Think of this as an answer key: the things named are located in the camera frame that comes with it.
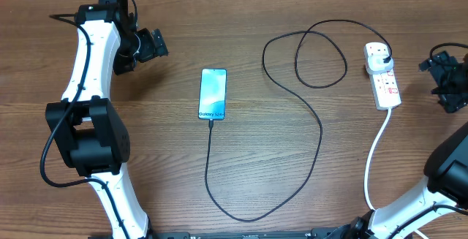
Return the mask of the white power strip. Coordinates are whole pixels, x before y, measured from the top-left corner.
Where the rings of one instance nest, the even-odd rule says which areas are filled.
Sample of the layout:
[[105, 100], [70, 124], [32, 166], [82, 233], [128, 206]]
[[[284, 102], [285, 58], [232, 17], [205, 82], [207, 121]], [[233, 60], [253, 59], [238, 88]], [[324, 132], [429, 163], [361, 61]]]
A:
[[[367, 43], [363, 48], [364, 56], [378, 55], [387, 58], [390, 55], [389, 47], [381, 42]], [[393, 68], [378, 75], [370, 75], [371, 89], [378, 110], [387, 110], [401, 104], [400, 92]]]

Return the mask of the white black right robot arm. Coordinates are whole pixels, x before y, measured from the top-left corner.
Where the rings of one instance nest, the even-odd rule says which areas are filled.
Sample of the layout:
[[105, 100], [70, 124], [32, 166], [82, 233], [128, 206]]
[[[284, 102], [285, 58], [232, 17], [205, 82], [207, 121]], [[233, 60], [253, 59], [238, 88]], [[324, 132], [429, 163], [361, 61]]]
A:
[[[448, 113], [467, 105], [467, 57], [462, 62], [443, 47], [466, 48], [457, 42], [434, 46], [419, 65], [428, 70], [437, 87], [432, 94]], [[441, 143], [426, 161], [424, 177], [400, 198], [384, 208], [370, 210], [325, 235], [326, 238], [408, 238], [420, 227], [449, 213], [467, 215], [467, 125]]]

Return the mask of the blue Samsung Galaxy phone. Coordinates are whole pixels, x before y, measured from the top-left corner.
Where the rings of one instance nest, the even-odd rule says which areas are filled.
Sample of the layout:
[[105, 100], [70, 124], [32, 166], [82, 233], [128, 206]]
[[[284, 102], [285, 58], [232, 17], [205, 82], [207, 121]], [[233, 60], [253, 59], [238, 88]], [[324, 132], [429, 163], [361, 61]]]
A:
[[227, 70], [203, 69], [200, 79], [198, 118], [224, 120], [227, 94]]

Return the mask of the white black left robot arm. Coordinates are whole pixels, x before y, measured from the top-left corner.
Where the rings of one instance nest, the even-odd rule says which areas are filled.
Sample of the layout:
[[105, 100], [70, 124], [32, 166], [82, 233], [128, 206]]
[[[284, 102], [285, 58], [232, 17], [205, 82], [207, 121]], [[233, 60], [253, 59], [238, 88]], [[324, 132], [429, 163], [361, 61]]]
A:
[[50, 186], [89, 184], [110, 221], [111, 238], [152, 238], [150, 218], [129, 177], [129, 133], [110, 100], [114, 75], [167, 56], [158, 29], [140, 29], [135, 0], [98, 0], [74, 14], [53, 15], [76, 27], [78, 47], [68, 86], [59, 102], [49, 103], [50, 136], [39, 171]]

